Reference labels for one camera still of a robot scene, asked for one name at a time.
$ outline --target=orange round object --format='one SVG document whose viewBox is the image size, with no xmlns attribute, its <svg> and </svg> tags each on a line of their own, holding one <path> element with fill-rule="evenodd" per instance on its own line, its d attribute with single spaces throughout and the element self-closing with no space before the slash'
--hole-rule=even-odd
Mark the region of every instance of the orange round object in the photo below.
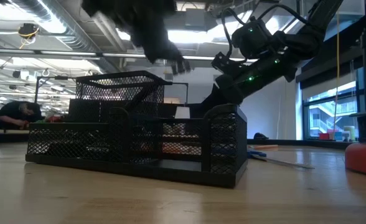
<svg viewBox="0 0 366 224">
<path fill-rule="evenodd" d="M 366 174 L 366 144 L 351 144 L 345 151 L 346 169 Z"/>
</svg>

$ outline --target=black shirt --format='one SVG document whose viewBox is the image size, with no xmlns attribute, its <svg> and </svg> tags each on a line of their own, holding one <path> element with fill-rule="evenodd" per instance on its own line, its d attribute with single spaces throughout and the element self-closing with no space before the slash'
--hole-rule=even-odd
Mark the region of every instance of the black shirt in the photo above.
<svg viewBox="0 0 366 224">
<path fill-rule="evenodd" d="M 22 111 L 20 110 L 20 105 L 24 104 L 24 103 L 28 103 L 28 102 L 13 101 L 11 103 L 4 105 L 0 109 L 0 116 L 8 116 L 13 119 L 20 119 L 20 120 L 28 121 L 28 122 L 36 122 L 42 118 L 40 110 L 34 111 L 35 114 L 31 115 L 31 116 L 28 116 L 28 115 L 25 115 L 24 113 L 22 113 Z"/>
</svg>

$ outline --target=black mesh desk organizer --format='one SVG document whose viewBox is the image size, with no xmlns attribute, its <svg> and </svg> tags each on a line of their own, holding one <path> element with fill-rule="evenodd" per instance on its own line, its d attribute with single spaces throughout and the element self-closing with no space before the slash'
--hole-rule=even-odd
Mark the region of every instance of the black mesh desk organizer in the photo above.
<svg viewBox="0 0 366 224">
<path fill-rule="evenodd" d="M 245 115 L 220 105 L 203 118 L 162 118 L 170 84 L 148 72 L 77 78 L 68 123 L 30 124 L 26 161 L 234 187 L 247 164 Z"/>
</svg>

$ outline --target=wooden table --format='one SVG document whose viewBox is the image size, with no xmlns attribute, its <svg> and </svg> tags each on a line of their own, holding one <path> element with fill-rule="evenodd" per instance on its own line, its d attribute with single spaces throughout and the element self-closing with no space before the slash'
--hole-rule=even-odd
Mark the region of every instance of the wooden table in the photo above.
<svg viewBox="0 0 366 224">
<path fill-rule="evenodd" d="M 251 160 L 236 189 L 26 164 L 26 144 L 0 144 L 0 223 L 361 223 L 366 175 L 346 171 L 344 152 L 281 147 Z"/>
</svg>

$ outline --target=ceiling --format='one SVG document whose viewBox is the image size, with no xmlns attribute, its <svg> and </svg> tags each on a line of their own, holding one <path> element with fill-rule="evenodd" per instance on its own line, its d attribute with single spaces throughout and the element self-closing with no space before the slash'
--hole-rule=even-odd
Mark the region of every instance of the ceiling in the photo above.
<svg viewBox="0 0 366 224">
<path fill-rule="evenodd" d="M 58 10 L 56 18 L 64 18 L 68 21 L 70 33 L 81 34 L 85 42 L 89 42 L 94 52 L 127 52 L 142 54 L 143 50 L 138 49 L 129 41 L 129 36 L 122 31 L 115 29 L 112 21 L 104 16 L 95 16 L 91 18 L 81 9 L 82 0 L 42 0 L 44 4 L 55 4 L 54 9 Z M 301 1 L 302 12 L 308 12 L 316 0 Z M 293 9 L 296 9 L 296 0 L 263 1 L 263 0 L 195 0 L 192 2 L 177 2 L 178 11 L 175 15 L 165 19 L 166 27 L 170 33 L 169 38 L 176 42 L 177 47 L 183 55 L 214 57 L 219 52 L 226 52 L 228 45 L 223 33 L 220 19 L 215 15 L 226 7 L 232 7 L 237 14 L 247 21 L 250 15 L 264 11 L 271 4 L 280 2 Z M 345 0 L 341 7 L 342 23 L 350 25 L 364 14 L 364 1 Z M 200 16 L 204 18 L 202 23 L 190 21 L 190 17 Z M 286 29 L 287 33 L 295 33 L 302 24 L 294 22 L 294 17 L 282 9 L 273 11 L 265 18 L 266 26 L 271 32 Z M 0 4 L 0 49 L 18 49 L 25 50 L 56 50 L 72 51 L 71 45 L 68 45 L 66 33 L 51 33 L 43 25 L 35 38 L 35 42 L 26 43 L 17 34 L 17 29 L 24 23 L 38 24 L 38 19 L 32 14 L 22 12 L 16 6 L 11 4 Z M 227 27 L 229 33 L 232 33 L 239 27 L 238 22 L 232 18 L 227 18 Z M 328 35 L 334 35 L 336 27 L 332 24 Z M 240 51 L 235 49 L 232 57 L 243 58 Z M 138 70 L 142 68 L 154 68 L 154 71 L 168 72 L 169 67 L 163 61 L 156 64 L 150 64 L 146 59 L 141 58 L 107 58 L 106 62 L 96 60 L 66 60 L 57 58 L 35 57 L 0 57 L 0 106 L 10 100 L 28 100 L 32 101 L 35 93 L 35 77 L 48 75 L 68 76 L 70 78 L 92 73 L 103 73 L 107 69 L 102 65 L 107 63 L 116 70 Z M 214 70 L 209 61 L 193 61 L 194 68 Z M 12 74 L 20 71 L 24 74 L 24 79 L 13 78 Z M 42 103 L 46 110 L 54 110 L 64 113 L 68 109 L 68 101 L 74 96 L 75 82 L 72 79 L 66 81 L 51 79 L 48 83 L 41 83 L 39 88 L 39 103 Z"/>
</svg>

